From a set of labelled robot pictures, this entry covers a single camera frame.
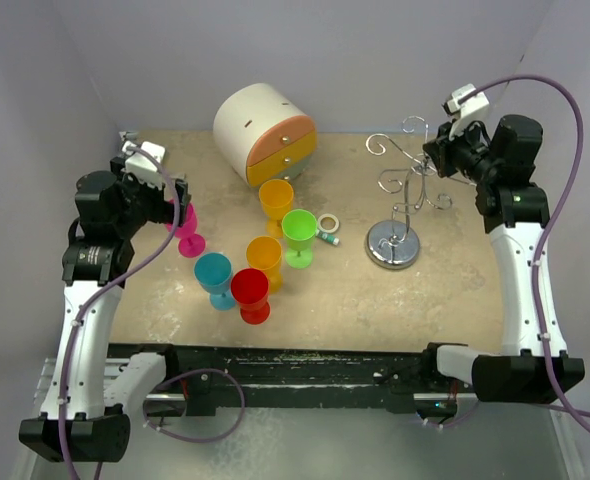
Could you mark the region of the pink plastic wine glass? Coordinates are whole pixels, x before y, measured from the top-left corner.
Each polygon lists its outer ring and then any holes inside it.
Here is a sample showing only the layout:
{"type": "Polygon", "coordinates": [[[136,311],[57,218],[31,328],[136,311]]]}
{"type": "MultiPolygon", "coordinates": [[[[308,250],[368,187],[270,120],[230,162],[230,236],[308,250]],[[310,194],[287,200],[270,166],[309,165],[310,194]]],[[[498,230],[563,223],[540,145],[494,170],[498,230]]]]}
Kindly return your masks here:
{"type": "Polygon", "coordinates": [[[205,238],[197,233],[198,219],[192,204],[189,204],[183,225],[178,227],[174,236],[178,239],[178,251],[186,258],[196,258],[206,249],[205,238]]]}

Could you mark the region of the blue plastic wine glass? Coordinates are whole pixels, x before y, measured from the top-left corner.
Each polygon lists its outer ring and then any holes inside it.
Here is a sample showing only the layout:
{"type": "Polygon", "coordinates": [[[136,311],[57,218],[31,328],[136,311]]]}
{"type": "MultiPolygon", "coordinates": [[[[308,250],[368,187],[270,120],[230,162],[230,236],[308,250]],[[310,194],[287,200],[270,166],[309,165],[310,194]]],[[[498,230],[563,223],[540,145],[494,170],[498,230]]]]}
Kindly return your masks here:
{"type": "Polygon", "coordinates": [[[211,252],[201,256],[195,263],[194,276],[208,293],[213,308],[227,311],[236,306],[230,290],[232,264],[225,255],[211,252]]]}

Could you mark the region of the red plastic wine glass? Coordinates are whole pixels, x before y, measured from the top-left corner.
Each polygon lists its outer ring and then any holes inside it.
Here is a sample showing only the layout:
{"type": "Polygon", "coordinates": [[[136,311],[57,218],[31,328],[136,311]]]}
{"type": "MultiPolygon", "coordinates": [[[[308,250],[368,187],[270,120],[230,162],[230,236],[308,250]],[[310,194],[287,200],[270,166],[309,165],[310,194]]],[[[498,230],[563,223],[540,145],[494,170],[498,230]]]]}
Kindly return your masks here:
{"type": "Polygon", "coordinates": [[[259,325],[268,319],[271,312],[268,302],[270,283],[262,271],[254,268],[240,270],[232,278],[230,288],[246,323],[259,325]]]}

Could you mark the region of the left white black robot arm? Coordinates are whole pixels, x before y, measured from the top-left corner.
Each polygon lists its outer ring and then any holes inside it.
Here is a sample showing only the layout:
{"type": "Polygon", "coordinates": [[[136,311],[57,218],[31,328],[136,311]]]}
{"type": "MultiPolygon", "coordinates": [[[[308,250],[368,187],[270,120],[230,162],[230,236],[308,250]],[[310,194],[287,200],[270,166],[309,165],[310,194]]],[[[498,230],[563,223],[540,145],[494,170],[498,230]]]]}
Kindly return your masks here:
{"type": "Polygon", "coordinates": [[[181,369],[170,345],[140,347],[110,358],[114,316],[134,256],[131,243],[148,222],[182,221],[190,203],[185,181],[172,182],[178,203],[163,188],[132,174],[95,171],[77,182],[77,219],[62,258],[64,321],[46,397],[19,440],[51,462],[116,463],[145,396],[177,387],[181,369]]]}

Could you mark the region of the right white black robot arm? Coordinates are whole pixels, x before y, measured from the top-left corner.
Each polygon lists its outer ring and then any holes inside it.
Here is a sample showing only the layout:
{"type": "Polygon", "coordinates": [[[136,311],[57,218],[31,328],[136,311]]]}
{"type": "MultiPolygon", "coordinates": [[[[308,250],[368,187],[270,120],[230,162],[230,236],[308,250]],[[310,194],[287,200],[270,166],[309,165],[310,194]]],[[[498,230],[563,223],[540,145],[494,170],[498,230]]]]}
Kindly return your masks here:
{"type": "Polygon", "coordinates": [[[482,402],[550,404],[584,379],[582,359],[568,353],[557,322],[546,249],[538,244],[552,222],[544,190],[531,180],[543,140],[539,122],[502,117],[493,135],[476,120],[456,136],[439,126],[423,146],[441,177],[456,173],[476,185],[475,205],[494,251],[503,304],[498,354],[463,344],[434,344],[420,366],[421,383],[442,391],[454,379],[482,402]]]}

